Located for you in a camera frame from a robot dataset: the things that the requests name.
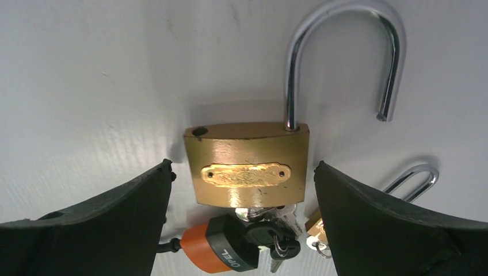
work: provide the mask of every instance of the padlock label plate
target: padlock label plate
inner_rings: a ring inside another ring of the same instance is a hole
[[[290,167],[279,163],[212,164],[201,170],[205,182],[226,188],[276,186],[290,177]]]

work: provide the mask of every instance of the key head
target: key head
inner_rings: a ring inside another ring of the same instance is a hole
[[[247,240],[256,246],[272,246],[275,236],[279,242],[284,239],[283,230],[270,221],[251,224],[246,230]]]
[[[270,247],[269,253],[273,260],[288,260],[294,258],[301,250],[300,242],[297,240],[283,240],[280,242],[280,247],[286,252],[284,256],[280,256],[278,252],[276,252],[274,246]]]

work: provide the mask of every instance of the silver shackle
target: silver shackle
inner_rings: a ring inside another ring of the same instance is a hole
[[[382,122],[392,119],[398,87],[406,54],[406,35],[402,20],[396,11],[380,0],[333,0],[316,7],[300,23],[288,46],[285,72],[285,129],[295,131],[297,125],[298,82],[300,59],[305,42],[324,21],[344,12],[366,12],[377,18],[385,27],[391,43],[391,63],[388,78],[379,103],[376,118]]]

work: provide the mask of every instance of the brass padlock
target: brass padlock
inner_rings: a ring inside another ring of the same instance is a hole
[[[405,61],[405,30],[386,3],[330,1],[302,21],[288,47],[285,122],[247,122],[187,129],[185,146],[198,203],[232,208],[273,207],[304,199],[309,131],[296,120],[300,57],[310,34],[348,11],[373,14],[388,32],[391,56],[376,118],[391,121]]]
[[[386,187],[383,192],[386,194],[391,194],[397,188],[407,182],[410,178],[424,172],[429,173],[429,176],[422,183],[417,185],[412,191],[410,191],[406,196],[402,197],[402,200],[406,202],[413,202],[419,196],[429,190],[432,186],[434,186],[439,179],[439,171],[434,166],[430,164],[421,164],[408,169],[402,175],[397,177],[395,181],[388,185],[388,187]],[[311,249],[320,251],[320,247],[326,246],[329,243],[327,241],[327,234],[325,233],[325,227],[319,209],[315,211],[315,213],[313,213],[312,216],[310,216],[310,218],[308,219],[308,222],[305,223],[305,229],[309,234],[309,237],[307,238],[307,245]]]

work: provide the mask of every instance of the gray surface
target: gray surface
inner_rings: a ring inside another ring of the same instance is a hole
[[[163,237],[224,212],[196,204],[183,131],[281,121],[287,44],[320,2],[1,1],[0,221],[65,208],[163,158],[178,174]],[[488,2],[388,2],[408,40],[390,124],[374,118],[387,45],[374,21],[331,19],[305,49],[299,119],[311,144],[299,213],[317,208],[319,160],[379,189],[426,160],[441,177],[416,204],[488,221]],[[249,274],[267,274],[261,261]],[[332,267],[304,250],[280,274]],[[199,274],[183,252],[157,257],[153,275],[183,273]]]

